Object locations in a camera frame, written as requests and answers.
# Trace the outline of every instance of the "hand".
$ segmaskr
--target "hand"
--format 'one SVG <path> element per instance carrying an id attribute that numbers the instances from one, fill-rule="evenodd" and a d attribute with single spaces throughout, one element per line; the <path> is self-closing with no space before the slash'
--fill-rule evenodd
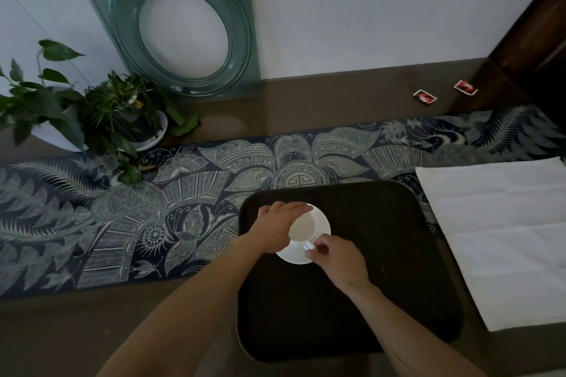
<path id="1" fill-rule="evenodd" d="M 315 241 L 316 249 L 305 254 L 318 264 L 330 281 L 344 294 L 353 289 L 371 285 L 367 276 L 366 261 L 350 240 L 323 234 Z"/>
<path id="2" fill-rule="evenodd" d="M 285 204 L 276 201 L 271 206 L 261 206 L 258 218 L 250 228 L 249 234 L 265 242 L 265 251 L 275 253 L 289 244 L 289 228 L 297 218 L 310 212 L 312 206 L 303 202 Z"/>

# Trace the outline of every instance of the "white saucer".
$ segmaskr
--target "white saucer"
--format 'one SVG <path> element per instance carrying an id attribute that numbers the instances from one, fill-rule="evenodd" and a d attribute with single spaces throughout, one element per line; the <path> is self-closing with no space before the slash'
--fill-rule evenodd
<path id="1" fill-rule="evenodd" d="M 315 219 L 315 236 L 310 241 L 314 242 L 317 238 L 322 236 L 322 234 L 328 234 L 330 236 L 330 224 L 324 213 L 312 204 L 309 204 L 309 206 L 313 207 L 310 213 Z M 285 249 L 277 252 L 277 254 L 279 258 L 291 264 L 309 264 L 312 260 L 305 255 L 305 252 L 306 250 L 302 243 L 291 242 Z"/>

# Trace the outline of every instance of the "white towel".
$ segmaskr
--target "white towel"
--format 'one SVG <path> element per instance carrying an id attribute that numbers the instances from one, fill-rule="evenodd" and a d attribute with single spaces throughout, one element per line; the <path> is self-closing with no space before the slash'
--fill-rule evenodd
<path id="1" fill-rule="evenodd" d="M 417 168 L 489 331 L 566 322 L 566 166 L 559 158 Z"/>

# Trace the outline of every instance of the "table runner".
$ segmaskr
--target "table runner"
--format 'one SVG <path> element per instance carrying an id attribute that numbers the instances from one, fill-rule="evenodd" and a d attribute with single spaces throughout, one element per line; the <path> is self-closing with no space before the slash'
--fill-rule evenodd
<path id="1" fill-rule="evenodd" d="M 237 237 L 258 190 L 394 180 L 421 202 L 416 166 L 564 156 L 566 136 L 533 105 L 206 142 L 146 151 L 134 186 L 111 158 L 0 166 L 0 298 L 197 273 Z"/>

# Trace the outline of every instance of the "white wall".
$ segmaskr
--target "white wall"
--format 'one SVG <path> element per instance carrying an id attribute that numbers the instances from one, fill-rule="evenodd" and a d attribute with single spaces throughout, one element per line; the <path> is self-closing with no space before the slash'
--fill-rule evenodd
<path id="1" fill-rule="evenodd" d="M 485 57 L 532 0 L 253 1 L 262 77 L 280 78 Z M 0 0 L 4 70 L 33 70 L 44 37 L 88 55 L 57 65 L 79 86 L 125 71 L 88 0 Z"/>

